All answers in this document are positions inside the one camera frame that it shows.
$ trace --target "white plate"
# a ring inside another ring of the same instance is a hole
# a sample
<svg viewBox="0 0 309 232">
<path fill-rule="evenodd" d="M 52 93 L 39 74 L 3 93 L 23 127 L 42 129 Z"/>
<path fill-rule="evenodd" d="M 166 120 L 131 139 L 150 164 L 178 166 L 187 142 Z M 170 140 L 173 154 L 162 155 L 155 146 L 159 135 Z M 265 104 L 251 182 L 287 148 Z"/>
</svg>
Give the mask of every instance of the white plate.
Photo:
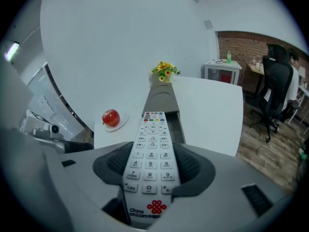
<svg viewBox="0 0 309 232">
<path fill-rule="evenodd" d="M 108 125 L 104 124 L 105 131 L 114 131 L 114 130 L 117 130 L 117 129 L 119 129 L 120 127 L 122 127 L 122 126 L 127 122 L 127 120 L 129 119 L 129 115 L 127 115 L 127 114 L 121 114 L 121 113 L 119 113 L 119 116 L 120 116 L 119 124 L 116 125 L 115 127 L 111 127 L 111 126 L 108 126 Z"/>
</svg>

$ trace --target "office chair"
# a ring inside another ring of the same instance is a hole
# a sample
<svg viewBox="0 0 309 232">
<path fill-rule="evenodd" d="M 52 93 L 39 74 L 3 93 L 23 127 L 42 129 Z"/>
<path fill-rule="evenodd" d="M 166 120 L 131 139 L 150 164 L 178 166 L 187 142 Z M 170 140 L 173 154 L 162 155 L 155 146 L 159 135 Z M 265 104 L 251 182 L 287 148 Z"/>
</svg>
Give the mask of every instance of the office chair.
<svg viewBox="0 0 309 232">
<path fill-rule="evenodd" d="M 250 128 L 257 124 L 265 125 L 268 132 L 266 142 L 269 143 L 270 125 L 275 128 L 275 133 L 278 132 L 278 124 L 273 119 L 281 118 L 285 97 L 293 77 L 293 68 L 288 63 L 289 54 L 283 46 L 271 43 L 267 45 L 268 55 L 263 56 L 265 84 L 257 97 L 257 105 L 261 113 L 255 110 L 250 111 L 251 114 L 258 114 L 261 120 L 251 124 Z M 269 100 L 266 101 L 264 96 L 268 89 L 271 90 L 271 94 Z"/>
</svg>

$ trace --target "white table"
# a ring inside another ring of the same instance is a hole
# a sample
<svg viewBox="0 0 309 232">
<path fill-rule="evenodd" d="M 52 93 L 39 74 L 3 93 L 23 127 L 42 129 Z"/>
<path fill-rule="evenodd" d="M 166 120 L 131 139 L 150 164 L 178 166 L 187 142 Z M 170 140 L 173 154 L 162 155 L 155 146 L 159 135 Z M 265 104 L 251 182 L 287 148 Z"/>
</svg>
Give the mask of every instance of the white table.
<svg viewBox="0 0 309 232">
<path fill-rule="evenodd" d="M 232 72 L 232 78 L 231 78 L 231 84 L 237 85 L 238 77 L 239 77 L 239 71 L 242 70 L 241 66 L 234 60 L 231 61 L 231 63 L 223 63 L 218 62 L 219 60 L 208 60 L 204 63 L 205 67 L 205 79 L 208 79 L 208 72 L 209 69 L 217 69 L 217 70 L 224 70 L 224 71 L 231 71 Z"/>
<path fill-rule="evenodd" d="M 242 88 L 192 77 L 175 76 L 174 79 L 173 89 L 186 144 L 235 156 L 242 129 Z M 146 90 L 114 108 L 130 116 L 118 130 L 106 132 L 98 118 L 94 131 L 95 148 L 135 140 L 148 93 Z"/>
<path fill-rule="evenodd" d="M 298 86 L 298 88 L 300 89 L 299 93 L 296 96 L 296 101 L 298 103 L 298 106 L 301 106 L 301 104 L 303 103 L 303 100 L 305 98 L 305 96 L 307 96 L 307 98 L 309 98 L 309 91 L 306 90 L 303 86 Z M 289 120 L 289 124 L 291 123 L 292 119 L 294 118 L 294 116 L 296 115 L 298 109 L 294 112 L 293 116 L 290 118 Z"/>
</svg>

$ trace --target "apple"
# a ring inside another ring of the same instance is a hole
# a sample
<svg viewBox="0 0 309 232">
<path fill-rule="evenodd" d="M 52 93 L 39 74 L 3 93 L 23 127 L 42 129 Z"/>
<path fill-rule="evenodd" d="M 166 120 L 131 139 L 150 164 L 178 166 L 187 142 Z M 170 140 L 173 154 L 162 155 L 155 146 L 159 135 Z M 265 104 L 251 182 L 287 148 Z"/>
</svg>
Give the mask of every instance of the apple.
<svg viewBox="0 0 309 232">
<path fill-rule="evenodd" d="M 111 126 L 111 127 L 115 127 L 120 122 L 119 113 L 114 109 L 107 110 L 103 114 L 102 119 L 103 119 L 104 124 Z"/>
</svg>

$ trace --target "brick wall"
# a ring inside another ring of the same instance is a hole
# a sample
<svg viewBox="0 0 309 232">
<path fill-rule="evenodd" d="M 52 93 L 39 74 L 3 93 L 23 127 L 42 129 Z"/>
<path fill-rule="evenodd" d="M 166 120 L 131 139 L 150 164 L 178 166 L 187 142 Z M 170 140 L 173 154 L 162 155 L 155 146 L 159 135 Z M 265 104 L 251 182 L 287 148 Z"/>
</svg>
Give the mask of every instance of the brick wall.
<svg viewBox="0 0 309 232">
<path fill-rule="evenodd" d="M 231 51 L 232 60 L 236 60 L 241 65 L 242 71 L 239 73 L 238 85 L 246 91 L 255 91 L 259 77 L 259 74 L 252 72 L 247 67 L 247 63 L 252 62 L 253 56 L 259 61 L 262 60 L 263 55 L 267 55 L 268 47 L 266 43 L 280 44 L 286 49 L 293 48 L 299 55 L 299 66 L 306 70 L 306 82 L 309 84 L 309 56 L 287 42 L 261 34 L 237 31 L 218 32 L 218 42 L 220 58 L 226 58 L 227 51 Z M 309 99 L 305 98 L 297 115 L 303 118 L 308 109 Z M 309 115 L 305 118 L 305 121 L 309 122 Z"/>
</svg>

